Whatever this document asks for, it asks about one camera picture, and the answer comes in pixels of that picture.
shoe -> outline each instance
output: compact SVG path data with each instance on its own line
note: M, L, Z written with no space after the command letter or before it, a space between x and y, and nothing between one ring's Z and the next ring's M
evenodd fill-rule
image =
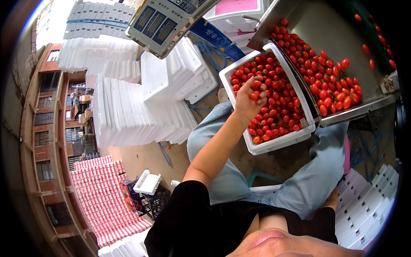
M224 88L220 88L218 90L217 97L219 103L225 103L230 101L229 95L227 94L227 91Z

styrofoam box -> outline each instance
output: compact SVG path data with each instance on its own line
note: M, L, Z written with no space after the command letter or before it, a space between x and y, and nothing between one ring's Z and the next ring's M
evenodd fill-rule
M304 140L307 140L311 137L311 133L315 130L315 122L312 117L312 114L309 110L307 101L302 93L302 90L300 88L300 85L298 84L296 78L293 76L293 73L291 71L291 68L288 66L287 62L285 61L284 57L281 55L280 51L278 48L273 44L269 43L266 44L263 47L264 50L268 52L273 52L277 60L279 61L280 65L282 66L285 74L288 76L288 79L290 80L290 83L293 85L294 90L296 91L297 97L300 99L301 102L301 108L304 111L306 121L308 126L305 128L299 130L299 131L294 131L290 132L284 136L278 137L276 139L261 143L259 145L254 145L252 142L252 138L250 134L248 133L248 130L244 131L243 136L245 139L245 143L247 145L248 151L252 155L259 155L262 153L274 151L286 146L290 146L299 142L302 142ZM249 61L250 59L253 59L257 55L261 54L259 51L253 51L252 53L246 55L245 57L239 59L235 63L231 64L230 66L226 67L222 71L220 71L219 76L220 79L227 91L227 94L229 95L230 101L233 105L233 107L236 107L236 97L234 95L233 89L230 84L230 79L231 79L231 74L233 73L234 69L237 68L238 66L244 64L245 62Z

black shirt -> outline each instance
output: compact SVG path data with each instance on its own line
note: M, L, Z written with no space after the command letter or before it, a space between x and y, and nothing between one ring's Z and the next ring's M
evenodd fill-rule
M153 256L226 256L241 243L255 215L282 213L288 232L337 243L335 212L319 209L311 220L301 220L292 211L249 201L233 201L210 206L206 186L185 181L173 191L158 215L144 244Z

stainless steel tray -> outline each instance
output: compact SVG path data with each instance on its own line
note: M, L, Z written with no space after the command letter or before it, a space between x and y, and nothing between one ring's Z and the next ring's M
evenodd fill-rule
M317 54L320 50L325 50L334 63L344 58L350 59L350 67L345 71L345 76L357 77L363 88L363 101L359 105L327 117L318 116L316 120L322 126L352 120L395 102L396 95L384 95L380 89L379 82L385 74L379 71L378 65L374 70L369 67L370 56L362 49L363 43L367 42L364 36L325 1L274 0L261 18L259 30L247 46L261 50L264 43L270 39L270 32L283 18L289 21L289 32L298 34ZM288 57L286 60L307 90L307 96L312 102L311 107L314 108L312 113L319 114L307 84L294 65L291 65Z

white foam box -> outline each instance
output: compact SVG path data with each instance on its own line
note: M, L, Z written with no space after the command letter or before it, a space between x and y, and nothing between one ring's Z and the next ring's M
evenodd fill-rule
M267 52L274 53L281 67L283 68L285 74L288 76L288 79L290 80L290 83L293 85L293 88L296 91L297 97L299 98L301 102L301 108L304 111L307 126L300 129L299 131L290 132L284 136L261 143L259 145L255 145L252 142L251 135L248 133L248 129L247 129L246 131L244 131L243 136L244 136L248 151L252 155L259 155L262 153L267 153L270 151L274 151L274 150L277 150L277 149L280 149L286 146L290 146L290 145L305 141L309 139L311 137L311 133L315 131L315 122L309 110L307 100L305 99L302 93L302 89L300 85L298 84L296 78L294 77L291 71L291 68L288 66L284 57L281 55L279 49L273 43L266 44L263 47L263 49L266 50ZM259 51L253 51L252 53L249 53L245 57L239 59L238 61L234 62L230 66L226 67L219 73L220 79L224 85L224 88L227 91L227 94L229 95L230 101L234 108L236 108L236 97L234 95L233 89L230 84L231 75L234 72L235 68L237 68L240 65L243 65L244 63L248 62L250 59L253 59L259 54L261 54Z

